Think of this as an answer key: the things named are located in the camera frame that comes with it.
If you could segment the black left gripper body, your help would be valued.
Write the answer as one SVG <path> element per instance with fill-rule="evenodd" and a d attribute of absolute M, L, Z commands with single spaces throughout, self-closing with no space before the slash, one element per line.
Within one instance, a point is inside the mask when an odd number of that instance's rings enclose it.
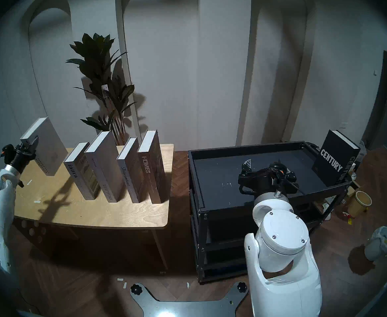
<path fill-rule="evenodd" d="M 14 148 L 14 152 L 15 155 L 11 160 L 10 165 L 19 173 L 23 173 L 29 162 L 35 159 L 36 152 L 29 152 L 28 146 L 26 147 L 24 144 L 17 145 Z"/>

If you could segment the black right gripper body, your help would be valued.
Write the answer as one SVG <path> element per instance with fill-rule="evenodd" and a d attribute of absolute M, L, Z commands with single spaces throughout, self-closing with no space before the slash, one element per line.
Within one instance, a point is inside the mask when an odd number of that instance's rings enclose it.
<path fill-rule="evenodd" d="M 250 173 L 241 173 L 238 176 L 240 192 L 246 195 L 259 196 L 268 192 L 295 194 L 298 184 L 293 172 L 283 170 L 259 170 Z"/>

